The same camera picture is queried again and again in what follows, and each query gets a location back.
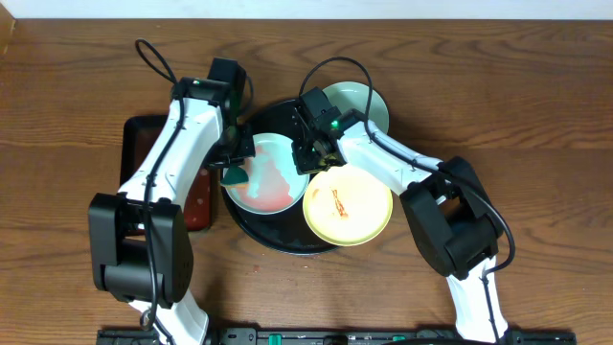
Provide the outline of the green scrubbing sponge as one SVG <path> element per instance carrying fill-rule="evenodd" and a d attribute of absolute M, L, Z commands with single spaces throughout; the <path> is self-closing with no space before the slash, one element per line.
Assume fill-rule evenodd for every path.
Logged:
<path fill-rule="evenodd" d="M 249 182 L 247 171 L 240 166 L 232 166 L 225 170 L 220 179 L 220 185 L 226 188 L 246 185 Z"/>

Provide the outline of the light blue plate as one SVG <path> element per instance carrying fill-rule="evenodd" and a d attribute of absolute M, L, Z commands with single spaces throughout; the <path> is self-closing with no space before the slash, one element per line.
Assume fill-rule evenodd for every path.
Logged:
<path fill-rule="evenodd" d="M 248 183 L 226 188 L 230 199 L 242 210 L 257 215 L 274 215 L 298 202 L 310 177 L 298 174 L 292 156 L 292 140 L 277 133 L 253 136 L 255 156 L 241 166 Z"/>

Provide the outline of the yellow plate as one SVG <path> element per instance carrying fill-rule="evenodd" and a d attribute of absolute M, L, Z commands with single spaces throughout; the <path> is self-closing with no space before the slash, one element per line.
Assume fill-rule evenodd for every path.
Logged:
<path fill-rule="evenodd" d="M 317 173 L 303 199 L 308 227 L 321 240 L 338 246 L 374 239 L 386 227 L 392 211 L 390 189 L 351 165 Z"/>

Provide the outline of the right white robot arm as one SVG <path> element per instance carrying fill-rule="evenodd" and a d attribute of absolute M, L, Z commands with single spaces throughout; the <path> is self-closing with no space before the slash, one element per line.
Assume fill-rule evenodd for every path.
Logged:
<path fill-rule="evenodd" d="M 508 330 L 494 272 L 498 240 L 510 232 L 472 166 L 417 153 L 381 131 L 365 114 L 331 106 L 297 108 L 304 139 L 292 150 L 299 173 L 352 165 L 398 195 L 414 242 L 445 277 L 465 340 L 499 344 Z"/>

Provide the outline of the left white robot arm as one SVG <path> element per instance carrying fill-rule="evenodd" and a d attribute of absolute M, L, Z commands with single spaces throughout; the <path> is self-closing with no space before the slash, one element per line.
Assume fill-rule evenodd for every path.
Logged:
<path fill-rule="evenodd" d="M 190 291 L 193 250 L 183 207 L 204 166 L 235 167 L 254 155 L 238 126 L 249 78 L 184 78 L 171 90 L 162 130 L 136 172 L 87 212 L 94 285 L 139 311 L 145 340 L 204 343 L 209 317 Z"/>

